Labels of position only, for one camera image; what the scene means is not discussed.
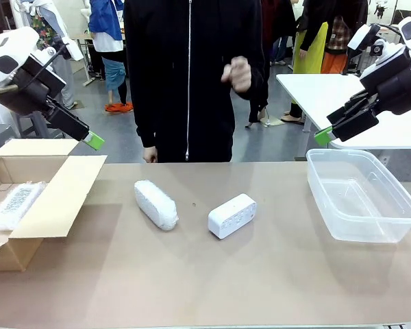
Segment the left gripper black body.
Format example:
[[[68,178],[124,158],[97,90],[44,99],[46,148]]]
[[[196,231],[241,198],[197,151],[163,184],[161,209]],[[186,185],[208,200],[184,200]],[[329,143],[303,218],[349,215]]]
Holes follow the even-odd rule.
[[[10,84],[16,85],[16,89],[0,93],[0,104],[21,116],[35,111],[44,115],[49,109],[47,98],[55,99],[66,85],[49,68],[43,68],[33,55],[16,71]]]

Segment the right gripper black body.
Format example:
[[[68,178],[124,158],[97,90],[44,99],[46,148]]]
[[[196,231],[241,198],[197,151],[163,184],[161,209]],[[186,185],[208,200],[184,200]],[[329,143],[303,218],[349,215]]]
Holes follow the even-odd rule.
[[[402,115],[411,110],[411,58],[407,49],[381,64],[373,64],[360,76],[376,115]]]

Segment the person's left hand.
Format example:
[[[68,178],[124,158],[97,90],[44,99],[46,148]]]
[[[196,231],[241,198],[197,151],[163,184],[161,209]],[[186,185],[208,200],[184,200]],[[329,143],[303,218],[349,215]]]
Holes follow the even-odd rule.
[[[248,60],[243,56],[232,58],[231,62],[224,66],[221,81],[231,84],[237,93],[247,92],[251,87],[251,66]]]

